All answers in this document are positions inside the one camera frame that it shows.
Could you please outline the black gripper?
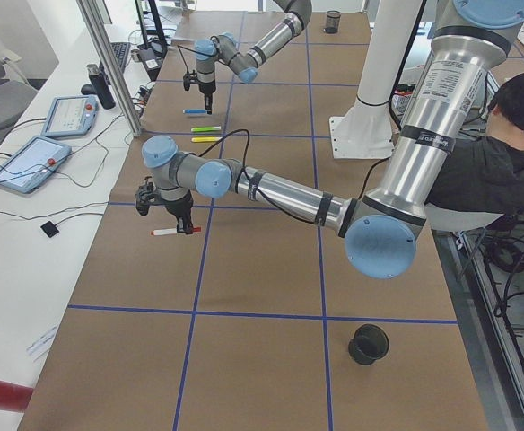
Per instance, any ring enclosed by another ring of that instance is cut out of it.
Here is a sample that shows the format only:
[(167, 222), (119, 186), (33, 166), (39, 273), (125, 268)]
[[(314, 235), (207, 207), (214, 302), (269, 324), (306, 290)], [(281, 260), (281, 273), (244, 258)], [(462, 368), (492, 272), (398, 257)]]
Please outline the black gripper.
[(198, 86), (199, 91), (204, 95), (204, 105), (207, 114), (213, 113), (213, 94), (216, 91), (216, 81), (212, 79), (206, 80), (205, 75), (199, 74), (197, 71), (186, 72), (182, 78), (183, 88), (185, 91), (189, 91), (192, 84)]
[(140, 216), (147, 216), (151, 206), (164, 206), (177, 220), (177, 233), (193, 233), (193, 205), (193, 197), (189, 190), (160, 189), (153, 185), (150, 176), (144, 178), (144, 183), (138, 187), (135, 194), (135, 207)]

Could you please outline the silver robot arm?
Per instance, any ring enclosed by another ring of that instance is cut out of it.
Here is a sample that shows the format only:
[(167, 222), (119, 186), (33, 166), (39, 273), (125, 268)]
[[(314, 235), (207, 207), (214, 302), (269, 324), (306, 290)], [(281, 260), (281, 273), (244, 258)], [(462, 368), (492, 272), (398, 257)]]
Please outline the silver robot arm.
[(204, 96), (204, 109), (208, 115), (213, 113), (215, 65), (218, 62), (226, 65), (241, 82), (250, 84), (269, 58), (306, 29), (312, 14), (310, 1), (278, 1), (276, 4), (284, 11), (285, 17), (246, 53), (238, 50), (238, 41), (229, 32), (194, 43), (191, 52), (195, 55), (196, 69), (183, 75), (183, 87), (186, 91), (193, 84), (198, 87)]
[(389, 106), (408, 40), (424, 10), (421, 1), (380, 3), (354, 106), (330, 120), (334, 156), (387, 158), (380, 185), (361, 198), (341, 199), (248, 167), (179, 150), (168, 136), (142, 148), (151, 173), (136, 193), (146, 214), (164, 206), (176, 232), (191, 234), (193, 194), (220, 198), (235, 192), (267, 203), (308, 224), (333, 229), (350, 263), (364, 275), (392, 278), (415, 259), (426, 221), (424, 202), (487, 73), (507, 58), (524, 23), (524, 1), (441, 1), (428, 58), (398, 136)]

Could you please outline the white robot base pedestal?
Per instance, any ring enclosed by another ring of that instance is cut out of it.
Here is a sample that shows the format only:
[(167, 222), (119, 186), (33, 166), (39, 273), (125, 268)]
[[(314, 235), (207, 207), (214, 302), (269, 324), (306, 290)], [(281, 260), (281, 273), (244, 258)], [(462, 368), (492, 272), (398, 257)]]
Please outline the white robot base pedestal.
[(409, 40), (424, 12), (422, 0), (381, 1), (354, 105), (332, 117), (330, 137), (336, 159), (383, 159), (393, 152), (389, 104)]

